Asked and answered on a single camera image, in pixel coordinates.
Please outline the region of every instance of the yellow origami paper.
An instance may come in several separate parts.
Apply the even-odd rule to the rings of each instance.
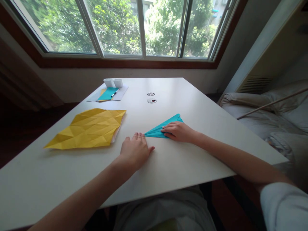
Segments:
[[[126,110],[94,108],[77,114],[70,126],[44,148],[72,149],[109,146]]]

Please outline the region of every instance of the hand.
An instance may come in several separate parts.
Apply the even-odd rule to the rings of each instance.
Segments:
[[[155,147],[148,148],[144,134],[135,133],[132,139],[126,137],[124,140],[117,161],[135,172],[144,165],[154,149]]]
[[[160,131],[164,132],[166,137],[180,142],[194,143],[198,137],[197,131],[179,121],[169,123]]]

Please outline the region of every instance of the tree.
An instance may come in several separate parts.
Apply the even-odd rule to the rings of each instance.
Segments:
[[[21,0],[55,51],[93,53],[75,0]]]
[[[55,51],[88,52],[94,48],[75,0],[21,0]],[[138,17],[130,0],[86,0],[105,53],[141,54]],[[155,0],[147,11],[147,55],[174,56],[184,0]],[[192,6],[185,55],[204,56],[216,29],[208,26],[212,0]]]
[[[148,33],[146,34],[148,55],[174,56],[183,10],[183,0],[155,0],[147,11]],[[189,21],[185,53],[204,56],[209,51],[215,29],[207,27],[212,15],[212,0],[195,0]]]
[[[185,43],[185,54],[191,52],[193,56],[208,56],[213,43],[216,28],[208,25],[212,16],[212,0],[194,1],[189,21],[189,28]]]
[[[89,10],[106,53],[141,54],[138,17],[130,0],[91,0]]]
[[[183,11],[183,0],[155,0],[147,11],[147,55],[174,56]]]

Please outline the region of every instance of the marker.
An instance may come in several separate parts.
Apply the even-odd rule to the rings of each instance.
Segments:
[[[115,94],[116,94],[119,90],[120,90],[120,89],[118,89],[115,93],[113,93],[113,94],[111,95],[111,98],[114,97]]]

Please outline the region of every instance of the curtain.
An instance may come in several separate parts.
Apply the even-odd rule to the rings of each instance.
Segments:
[[[39,111],[63,101],[0,39],[0,91],[23,110]]]

